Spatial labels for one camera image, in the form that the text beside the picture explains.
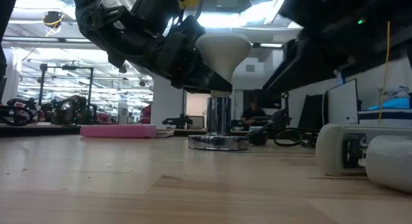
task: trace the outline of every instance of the blue object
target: blue object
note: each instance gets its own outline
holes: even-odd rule
[[[389,101],[384,102],[383,108],[397,108],[397,109],[411,109],[411,104],[409,102],[410,98],[394,98]],[[369,107],[368,110],[380,109],[379,105]]]

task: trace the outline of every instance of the white cylindrical robot part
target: white cylindrical robot part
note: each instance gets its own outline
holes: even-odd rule
[[[374,138],[366,154],[366,172],[375,183],[412,193],[412,138]]]

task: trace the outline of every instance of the wooden table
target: wooden table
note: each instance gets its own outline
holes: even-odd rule
[[[411,223],[412,197],[319,175],[314,151],[186,138],[0,139],[0,223]]]

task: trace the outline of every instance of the chrome cylinder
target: chrome cylinder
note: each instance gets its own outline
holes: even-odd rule
[[[207,99],[207,132],[210,135],[225,135],[230,132],[230,98]]]

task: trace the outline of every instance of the workbench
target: workbench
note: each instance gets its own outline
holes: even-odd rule
[[[314,150],[186,138],[0,139],[0,223],[410,223],[412,196],[320,175]]]

